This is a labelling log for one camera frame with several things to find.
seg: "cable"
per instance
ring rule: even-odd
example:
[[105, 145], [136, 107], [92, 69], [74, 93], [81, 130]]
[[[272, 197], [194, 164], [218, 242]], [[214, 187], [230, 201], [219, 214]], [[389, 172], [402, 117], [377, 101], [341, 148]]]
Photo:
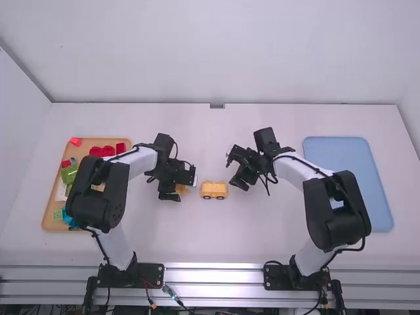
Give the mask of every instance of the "cable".
[[81, 227], [80, 229], [92, 233], [92, 237], [96, 240], [96, 242], [98, 243], [100, 251], [104, 255], [104, 260], [106, 261], [107, 264], [110, 264], [110, 258], [105, 253], [105, 249], [104, 249], [104, 247], [102, 246], [102, 243], [99, 240], [99, 235], [94, 230], [91, 230], [90, 228], [82, 228]]
[[322, 298], [322, 289], [320, 290], [320, 294], [318, 296], [318, 300], [316, 301], [316, 304], [314, 307], [312, 307], [308, 312], [303, 313], [302, 315], [308, 315], [309, 313], [313, 312], [314, 310], [316, 310], [316, 308], [318, 307], [318, 305], [321, 303], [321, 298]]
[[155, 176], [151, 176], [151, 177], [147, 178], [146, 182], [147, 182], [148, 184], [150, 184], [150, 183], [151, 183], [151, 182], [153, 182], [155, 179], [156, 179], [156, 177], [155, 177]]
[[157, 306], [156, 306], [155, 302], [152, 301], [152, 299], [150, 298], [150, 295], [149, 295], [148, 285], [152, 285], [152, 284], [149, 281], [147, 281], [146, 279], [144, 279], [144, 278], [142, 278], [142, 280], [144, 282], [144, 288], [146, 290], [147, 301], [149, 302], [150, 307], [152, 307], [152, 309], [156, 309]]
[[178, 157], [178, 144], [175, 140], [173, 143], [175, 144], [175, 148], [177, 149], [177, 152], [175, 153], [175, 157], [174, 157], [174, 159], [176, 159]]
[[[100, 251], [104, 255], [104, 260], [106, 261], [106, 264], [111, 265], [110, 258], [107, 256], [107, 254], [105, 252], [105, 249], [104, 249], [104, 247], [102, 246], [102, 243], [99, 240], [99, 235], [94, 230], [91, 230], [90, 228], [82, 228], [81, 227], [80, 229], [82, 229], [84, 231], [87, 231], [87, 232], [90, 232], [92, 234], [92, 237], [96, 240], [96, 242], [98, 243]], [[110, 298], [111, 298], [111, 289], [110, 289], [110, 287], [108, 287], [108, 296], [106, 298], [105, 305], [108, 305], [108, 303], [110, 302]]]
[[187, 161], [182, 161], [182, 160], [179, 160], [179, 162], [183, 162], [183, 163], [185, 163], [185, 164], [188, 164], [190, 167], [192, 167], [192, 164], [191, 164], [190, 162], [187, 162]]
[[108, 297], [106, 298], [105, 305], [108, 305], [108, 303], [110, 302], [110, 298], [111, 298], [111, 288], [108, 287]]

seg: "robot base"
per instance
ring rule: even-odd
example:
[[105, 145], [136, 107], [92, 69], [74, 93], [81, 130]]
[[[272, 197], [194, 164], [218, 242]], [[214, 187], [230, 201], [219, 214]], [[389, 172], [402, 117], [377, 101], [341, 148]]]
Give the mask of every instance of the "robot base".
[[298, 275], [289, 265], [265, 265], [264, 288], [267, 291], [319, 291], [321, 287], [331, 287], [329, 269], [311, 274], [309, 277]]

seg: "black cable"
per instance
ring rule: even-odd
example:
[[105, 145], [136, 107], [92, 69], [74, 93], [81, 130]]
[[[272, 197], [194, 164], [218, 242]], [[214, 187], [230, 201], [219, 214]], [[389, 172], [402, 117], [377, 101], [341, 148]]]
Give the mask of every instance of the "black cable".
[[[96, 242], [98, 243], [100, 251], [104, 255], [104, 260], [106, 261], [106, 263], [108, 265], [111, 265], [110, 258], [107, 256], [107, 254], [105, 252], [105, 249], [102, 246], [102, 243], [100, 242], [99, 235], [94, 230], [91, 230], [90, 228], [82, 228], [81, 227], [80, 229], [82, 229], [84, 231], [87, 231], [87, 232], [90, 232], [92, 234], [92, 237], [95, 238]], [[111, 289], [110, 289], [110, 287], [108, 287], [108, 296], [106, 298], [105, 305], [108, 305], [108, 303], [110, 302], [110, 298], [111, 298]]]
[[318, 300], [315, 304], [314, 307], [312, 307], [308, 312], [303, 313], [302, 315], [308, 315], [309, 313], [313, 312], [314, 310], [316, 310], [316, 308], [318, 307], [318, 305], [321, 303], [321, 298], [322, 298], [322, 289], [320, 290], [320, 294], [318, 296]]
[[108, 305], [108, 303], [110, 302], [110, 298], [111, 298], [111, 288], [108, 287], [108, 298], [106, 299], [105, 305]]
[[80, 229], [92, 233], [92, 237], [95, 238], [96, 242], [98, 243], [100, 251], [104, 255], [104, 260], [106, 261], [107, 264], [110, 264], [110, 258], [105, 253], [105, 249], [104, 249], [104, 247], [102, 246], [102, 243], [99, 240], [99, 235], [94, 230], [91, 230], [90, 228], [82, 228], [81, 227]]
[[155, 179], [156, 179], [156, 177], [155, 177], [155, 176], [151, 176], [151, 177], [147, 178], [146, 182], [147, 182], [148, 184], [150, 184], [150, 183], [151, 183], [151, 182], [153, 182]]
[[177, 149], [177, 152], [175, 153], [175, 157], [174, 159], [176, 159], [178, 157], [178, 144], [176, 141], [173, 142], [175, 144], [175, 148]]
[[185, 163], [185, 164], [188, 164], [190, 167], [192, 167], [192, 164], [190, 163], [190, 162], [187, 162], [187, 161], [182, 161], [182, 160], [179, 160], [180, 162], [183, 162], [183, 163]]

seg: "red building block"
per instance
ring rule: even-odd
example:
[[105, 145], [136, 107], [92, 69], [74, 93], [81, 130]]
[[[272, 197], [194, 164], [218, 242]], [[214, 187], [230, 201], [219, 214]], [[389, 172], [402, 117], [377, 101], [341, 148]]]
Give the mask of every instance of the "red building block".
[[124, 153], [125, 151], [127, 151], [127, 149], [125, 148], [125, 143], [124, 142], [117, 143], [116, 148], [117, 148], [117, 153], [116, 154], [121, 154], [121, 153]]
[[72, 163], [69, 159], [65, 159], [64, 161], [61, 161], [61, 168], [65, 169], [67, 166], [70, 166]]
[[102, 148], [99, 148], [98, 146], [93, 146], [90, 150], [89, 150], [89, 155], [90, 156], [98, 156], [98, 157], [102, 157]]
[[114, 156], [116, 154], [116, 149], [113, 146], [104, 146], [102, 148], [101, 156], [105, 158], [106, 156]]
[[72, 144], [74, 144], [75, 146], [81, 146], [81, 140], [79, 139], [79, 138], [71, 138], [70, 139], [70, 142], [72, 143]]

